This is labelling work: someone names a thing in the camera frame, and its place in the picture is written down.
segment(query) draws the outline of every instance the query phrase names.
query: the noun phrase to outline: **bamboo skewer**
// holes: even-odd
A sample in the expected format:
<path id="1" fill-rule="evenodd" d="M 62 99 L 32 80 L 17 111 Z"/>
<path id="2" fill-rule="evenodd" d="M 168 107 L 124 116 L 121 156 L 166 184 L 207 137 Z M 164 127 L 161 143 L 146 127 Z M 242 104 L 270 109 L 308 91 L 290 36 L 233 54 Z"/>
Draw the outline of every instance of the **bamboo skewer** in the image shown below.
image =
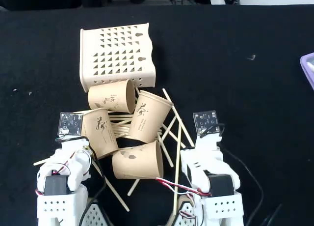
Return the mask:
<path id="1" fill-rule="evenodd" d="M 123 120 L 121 122 L 118 122 L 118 123 L 111 123 L 112 126 L 119 126 L 120 124 L 125 124 L 125 123 L 129 123 L 131 122 L 132 119 L 126 119 L 126 120 Z"/>
<path id="2" fill-rule="evenodd" d="M 37 162 L 35 162 L 35 163 L 33 164 L 33 166 L 42 165 L 42 164 L 46 163 L 47 160 L 49 160 L 49 159 L 50 159 L 50 157 L 47 158 L 47 159 L 45 159 L 45 160 L 37 161 Z"/>
<path id="3" fill-rule="evenodd" d="M 95 167 L 95 169 L 97 170 L 97 172 L 100 174 L 100 176 L 102 175 L 102 173 L 100 172 L 100 169 L 98 168 L 97 164 L 95 163 L 94 160 L 92 160 L 92 164 Z M 126 203 L 122 200 L 122 198 L 120 197 L 120 195 L 118 194 L 118 192 L 114 189 L 114 187 L 112 186 L 112 184 L 109 182 L 109 180 L 105 177 L 105 181 L 106 184 L 108 185 L 108 187 L 111 189 L 111 191 L 113 192 L 113 194 L 116 196 L 116 198 L 119 200 L 119 202 L 122 204 L 122 206 L 125 208 L 126 211 L 130 211 L 130 209 L 128 208 L 128 206 L 126 205 Z"/>
<path id="4" fill-rule="evenodd" d="M 165 132 L 163 133 L 163 135 L 162 135 L 162 137 L 161 137 L 161 139 L 162 139 L 163 141 L 165 140 L 167 134 L 169 133 L 169 131 L 170 131 L 170 129 L 172 128 L 173 124 L 175 123 L 176 119 L 177 119 L 176 116 L 173 117 L 173 119 L 172 119 L 172 121 L 170 122 L 168 128 L 167 128 L 167 129 L 165 130 Z"/>
<path id="5" fill-rule="evenodd" d="M 110 118 L 110 121 L 126 120 L 129 118 L 130 117 L 114 117 L 114 118 Z"/>
<path id="6" fill-rule="evenodd" d="M 164 129 L 167 129 L 167 126 L 165 126 L 164 124 L 162 124 L 162 127 L 163 127 Z M 171 131 L 169 131 L 169 135 L 170 135 L 175 141 L 178 142 L 177 136 L 174 135 Z M 182 142 L 180 142 L 180 144 L 181 144 L 181 147 L 182 147 L 182 148 L 186 148 L 186 146 L 185 146 Z"/>
<path id="7" fill-rule="evenodd" d="M 179 123 L 178 128 L 178 143 L 177 143 L 177 158 L 176 158 L 176 175 L 175 175 L 175 184 L 179 182 L 179 163 L 180 163 L 180 142 L 181 142 L 181 124 Z M 178 194 L 174 193 L 173 197 L 173 214 L 177 214 L 177 202 L 178 202 Z"/>
<path id="8" fill-rule="evenodd" d="M 135 87 L 135 91 L 136 91 L 137 95 L 139 96 L 139 90 L 137 87 Z"/>
<path id="9" fill-rule="evenodd" d="M 116 137 L 116 139 L 118 139 L 118 138 L 120 138 L 120 137 L 123 137 L 123 136 L 125 136 L 126 134 L 118 134 L 118 135 L 116 135 L 115 137 Z"/>
<path id="10" fill-rule="evenodd" d="M 167 91 L 166 91 L 164 88 L 162 89 L 162 91 L 163 91 L 163 93 L 165 94 L 167 100 L 168 100 L 169 102 L 172 102 L 171 99 L 170 99 L 170 97 L 169 97 L 169 95 L 168 95 L 168 93 L 167 93 Z M 181 120 L 181 118 L 180 118 L 180 116 L 179 116 L 179 114 L 178 114 L 178 112 L 177 112 L 177 109 L 175 108 L 175 106 L 172 106 L 171 108 L 172 108 L 173 112 L 175 113 L 175 115 L 176 115 L 176 117 L 177 117 L 177 119 L 178 119 L 178 121 L 179 121 L 179 123 L 180 123 L 182 129 L 183 129 L 183 132 L 184 132 L 185 136 L 186 136 L 187 139 L 188 139 L 188 142 L 190 143 L 191 146 L 195 147 L 192 138 L 191 138 L 190 135 L 188 134 L 188 131 L 187 131 L 185 125 L 183 124 L 183 121 Z"/>
<path id="11" fill-rule="evenodd" d="M 169 153 L 168 153 L 168 151 L 167 151 L 165 145 L 163 144 L 163 141 L 162 141 L 160 135 L 158 134 L 157 137 L 158 137 L 158 141 L 159 141 L 159 143 L 160 143 L 160 146 L 161 146 L 163 152 L 165 153 L 165 156 L 166 156 L 166 158 L 167 158 L 167 160 L 168 160 L 168 162 L 169 162 L 170 167 L 173 167 L 173 162 L 172 162 L 172 160 L 171 160 L 171 158 L 170 158 L 170 156 L 169 156 Z"/>
<path id="12" fill-rule="evenodd" d="M 109 118 L 121 118 L 121 117 L 132 118 L 133 114 L 110 114 L 109 115 Z"/>
<path id="13" fill-rule="evenodd" d="M 131 196 L 131 194 L 133 193 L 134 189 L 136 188 L 138 182 L 139 182 L 139 178 L 136 179 L 136 180 L 134 181 L 134 183 L 132 184 L 130 190 L 128 191 L 128 196 Z"/>

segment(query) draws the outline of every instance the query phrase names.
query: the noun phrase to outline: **red wire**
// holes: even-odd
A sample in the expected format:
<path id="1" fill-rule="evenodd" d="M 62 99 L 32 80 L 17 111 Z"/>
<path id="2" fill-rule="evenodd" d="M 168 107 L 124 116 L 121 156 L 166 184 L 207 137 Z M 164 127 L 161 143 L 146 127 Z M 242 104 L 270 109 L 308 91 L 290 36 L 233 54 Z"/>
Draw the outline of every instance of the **red wire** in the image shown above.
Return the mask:
<path id="1" fill-rule="evenodd" d="M 198 194 L 198 195 L 201 195 L 201 196 L 210 196 L 210 195 L 211 195 L 211 193 L 203 193 L 203 192 L 201 192 L 201 191 L 196 191 L 196 190 L 194 190 L 194 189 L 192 189 L 192 188 L 186 187 L 186 186 L 181 185 L 181 184 L 175 184 L 175 183 L 172 183 L 172 182 L 170 182 L 170 181 L 168 181 L 168 180 L 165 180 L 165 179 L 156 178 L 156 180 L 157 180 L 158 182 L 160 182 L 160 183 L 164 182 L 164 183 L 167 183 L 167 184 L 172 185 L 172 186 L 176 186 L 176 187 L 179 187 L 179 188 L 183 188 L 183 189 L 185 189 L 185 190 L 188 190 L 188 191 L 190 191 L 190 192 L 193 192 L 193 193 Z"/>
<path id="2" fill-rule="evenodd" d="M 74 156 L 74 154 L 75 154 L 75 152 L 73 152 L 73 154 L 70 156 L 69 159 L 71 159 L 71 158 Z M 60 171 L 63 170 L 63 169 L 64 169 L 64 166 L 62 166 L 57 172 L 53 172 L 53 174 L 58 174 L 58 173 L 60 173 Z"/>

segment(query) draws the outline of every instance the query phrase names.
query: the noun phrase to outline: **black fabric surface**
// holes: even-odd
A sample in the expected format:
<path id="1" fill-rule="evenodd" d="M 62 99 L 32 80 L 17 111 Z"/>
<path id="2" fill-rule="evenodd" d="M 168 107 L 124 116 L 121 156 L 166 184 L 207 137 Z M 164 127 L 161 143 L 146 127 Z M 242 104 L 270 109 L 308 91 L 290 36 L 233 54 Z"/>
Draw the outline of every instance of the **black fabric surface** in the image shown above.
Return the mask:
<path id="1" fill-rule="evenodd" d="M 168 90 L 194 140 L 192 113 L 217 111 L 226 124 L 223 145 L 264 188 L 252 225 L 280 203 L 272 226 L 312 222 L 314 92 L 299 60 L 314 51 L 313 11 L 314 6 L 132 6 L 0 14 L 1 225 L 36 225 L 39 168 L 32 163 L 58 147 L 60 112 L 88 109 L 79 81 L 80 28 L 146 22 L 157 71 L 156 88 L 147 90 Z M 170 138 L 165 144 L 175 160 L 176 144 Z M 132 143 L 119 139 L 120 147 L 127 145 Z M 224 156 L 240 176 L 246 220 L 260 193 L 245 169 Z M 128 197 L 133 180 L 115 179 L 111 157 L 101 163 L 131 209 L 127 213 L 106 189 L 99 202 L 115 225 L 166 223 L 173 202 L 168 189 L 143 180 Z M 174 180 L 165 158 L 164 172 Z M 187 184 L 182 173 L 180 182 Z M 93 196 L 101 180 L 92 170 L 84 184 Z"/>

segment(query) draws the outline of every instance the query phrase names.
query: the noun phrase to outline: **paper cup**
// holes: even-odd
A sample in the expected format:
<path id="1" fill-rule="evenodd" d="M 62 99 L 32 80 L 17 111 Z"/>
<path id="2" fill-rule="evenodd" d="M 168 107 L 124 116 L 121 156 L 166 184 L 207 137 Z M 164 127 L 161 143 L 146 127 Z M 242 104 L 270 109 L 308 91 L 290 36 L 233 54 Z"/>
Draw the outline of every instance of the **paper cup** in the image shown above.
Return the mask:
<path id="1" fill-rule="evenodd" d="M 100 107 L 115 112 L 132 113 L 135 107 L 135 91 L 131 80 L 90 87 L 88 104 L 91 109 Z"/>
<path id="2" fill-rule="evenodd" d="M 83 113 L 82 136 L 88 137 L 98 159 L 119 149 L 106 108 L 79 113 Z"/>
<path id="3" fill-rule="evenodd" d="M 140 91 L 128 135 L 152 142 L 173 103 L 146 91 Z"/>
<path id="4" fill-rule="evenodd" d="M 112 157 L 116 178 L 163 178 L 160 146 L 157 141 L 120 148 Z"/>

